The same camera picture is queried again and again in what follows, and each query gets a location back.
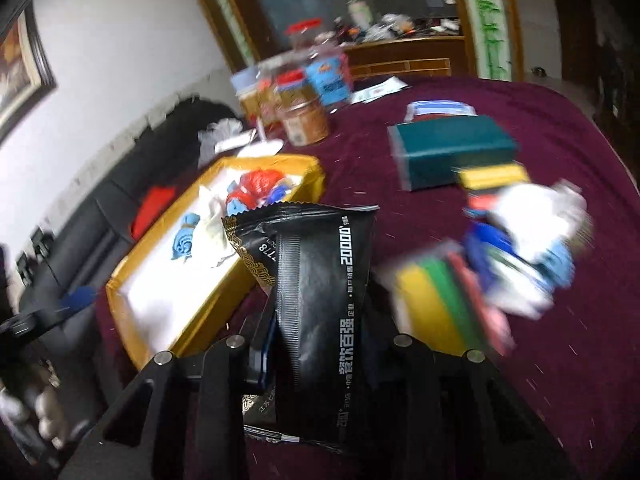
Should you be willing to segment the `framed wall picture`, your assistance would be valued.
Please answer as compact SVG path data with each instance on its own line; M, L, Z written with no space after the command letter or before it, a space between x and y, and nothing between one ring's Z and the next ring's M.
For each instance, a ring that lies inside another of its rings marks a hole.
M1 38L1 142L55 88L29 1Z

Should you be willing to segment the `red lid plastic jar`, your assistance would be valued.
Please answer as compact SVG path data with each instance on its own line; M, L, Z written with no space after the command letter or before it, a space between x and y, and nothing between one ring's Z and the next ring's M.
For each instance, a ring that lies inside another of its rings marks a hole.
M291 49L285 53L285 62L296 67L308 66L318 55L317 36L323 32L321 18L308 18L294 23L285 31Z

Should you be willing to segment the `yellow gift box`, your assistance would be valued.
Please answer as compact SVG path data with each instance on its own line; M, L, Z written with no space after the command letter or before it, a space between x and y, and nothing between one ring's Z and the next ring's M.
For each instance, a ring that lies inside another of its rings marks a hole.
M315 202L324 172L308 155L224 157L173 203L122 259L106 298L129 359L145 367L155 353L190 356L224 328L256 281L224 236L228 188L257 169L292 182L288 200Z

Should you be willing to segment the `bamboo painted glass panel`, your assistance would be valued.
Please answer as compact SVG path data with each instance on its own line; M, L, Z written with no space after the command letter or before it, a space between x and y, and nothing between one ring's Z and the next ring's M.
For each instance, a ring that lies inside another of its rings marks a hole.
M477 75L512 80L511 43L503 0L464 0L471 25Z

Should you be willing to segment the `white cloth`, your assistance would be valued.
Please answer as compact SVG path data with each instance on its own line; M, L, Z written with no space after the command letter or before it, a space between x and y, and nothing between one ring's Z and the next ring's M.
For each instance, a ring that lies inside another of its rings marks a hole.
M514 252L530 263L541 262L557 244L576 257L593 242L593 220L585 197L567 180L552 186L507 186L498 193L488 219L509 235Z

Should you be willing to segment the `blue white packet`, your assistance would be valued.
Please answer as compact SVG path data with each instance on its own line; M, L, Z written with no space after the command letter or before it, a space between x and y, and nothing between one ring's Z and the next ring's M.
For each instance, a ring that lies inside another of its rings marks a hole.
M414 101L407 105L405 122L448 116L476 116L476 110L471 105L458 101Z

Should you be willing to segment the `light blue towel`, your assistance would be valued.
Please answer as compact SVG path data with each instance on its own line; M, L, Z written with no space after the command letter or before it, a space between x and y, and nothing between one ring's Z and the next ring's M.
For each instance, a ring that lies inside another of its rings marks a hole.
M568 289L573 284L575 265L570 248L562 240L557 240L540 257L535 269L544 281L549 292L557 288Z

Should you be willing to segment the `maroon velvet tablecloth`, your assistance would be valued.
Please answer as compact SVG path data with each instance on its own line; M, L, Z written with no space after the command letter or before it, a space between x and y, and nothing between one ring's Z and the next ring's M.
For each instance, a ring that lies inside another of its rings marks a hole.
M518 142L507 164L461 168L453 184L401 187L387 128L405 122L407 105L450 100L471 105ZM508 318L514 347L483 353L540 416L575 468L572 479L634 479L639 449L639 193L610 144L557 93L516 82L431 78L329 116L330 134L281 155L320 162L324 191L312 203L377 206L369 287L382 264L454 240L480 279L488 304ZM573 257L568 289L549 292L536 263L520 258L508 234L488 219L498 193L517 183L582 190L593 220L592 246ZM269 292L256 281L206 351L241 333L265 310ZM364 300L360 382L352 434L344 445L304 439L276 421L276 389L242 400L247 479L369 479L364 474L364 413L369 391Z

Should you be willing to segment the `blue label plastic jar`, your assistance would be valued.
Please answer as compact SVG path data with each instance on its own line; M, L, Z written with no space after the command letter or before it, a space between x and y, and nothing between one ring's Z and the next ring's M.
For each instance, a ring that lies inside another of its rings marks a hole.
M304 72L324 107L337 107L350 101L352 86L348 65L340 49L312 51Z

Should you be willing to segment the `multicolour cloth pack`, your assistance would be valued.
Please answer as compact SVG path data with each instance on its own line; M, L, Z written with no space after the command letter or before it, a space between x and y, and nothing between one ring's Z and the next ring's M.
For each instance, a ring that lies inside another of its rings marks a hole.
M375 274L390 294L398 330L431 350L506 356L514 347L508 318L488 304L480 279L454 240L390 260Z

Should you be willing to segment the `black snack packet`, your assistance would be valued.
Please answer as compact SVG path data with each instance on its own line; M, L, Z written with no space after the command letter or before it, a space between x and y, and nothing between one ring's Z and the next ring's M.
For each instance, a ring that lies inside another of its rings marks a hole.
M344 445L352 434L377 211L284 202L222 220L269 292L248 350L247 387L275 388L278 425L304 439Z

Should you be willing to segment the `orange label plastic jar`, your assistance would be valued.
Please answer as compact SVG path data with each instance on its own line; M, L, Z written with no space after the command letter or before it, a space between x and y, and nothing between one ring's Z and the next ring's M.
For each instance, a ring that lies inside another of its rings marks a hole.
M326 111L301 68L276 77L277 112L294 146L316 144L330 134Z

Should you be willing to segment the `wooden sideboard cabinet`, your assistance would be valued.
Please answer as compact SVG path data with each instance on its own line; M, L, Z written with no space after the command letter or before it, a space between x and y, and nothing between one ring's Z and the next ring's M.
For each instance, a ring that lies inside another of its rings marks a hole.
M345 36L357 28L349 0L198 0L220 43L230 70L238 72L291 47L288 26L321 18L322 29L337 21ZM478 77L471 25L464 0L364 0L373 21L384 14L406 14L412 29L398 37L356 41L346 48L352 76L358 80L387 75ZM503 0L511 43L512 80L523 79L523 47L518 7Z

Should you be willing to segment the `white cup with straw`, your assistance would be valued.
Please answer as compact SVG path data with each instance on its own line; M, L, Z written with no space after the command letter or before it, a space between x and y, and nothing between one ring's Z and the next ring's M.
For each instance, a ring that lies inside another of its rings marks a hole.
M373 24L372 13L364 0L349 0L347 9L350 18L357 27L365 32L371 28Z

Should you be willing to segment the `white paper sheet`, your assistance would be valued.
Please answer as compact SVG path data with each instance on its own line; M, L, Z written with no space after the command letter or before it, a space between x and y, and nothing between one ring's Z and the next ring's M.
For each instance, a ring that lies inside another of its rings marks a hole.
M350 102L352 104L371 103L377 99L381 99L383 96L389 96L390 94L397 93L407 87L408 84L400 80L398 77L393 76L379 84L374 84L371 87L355 91L350 98Z

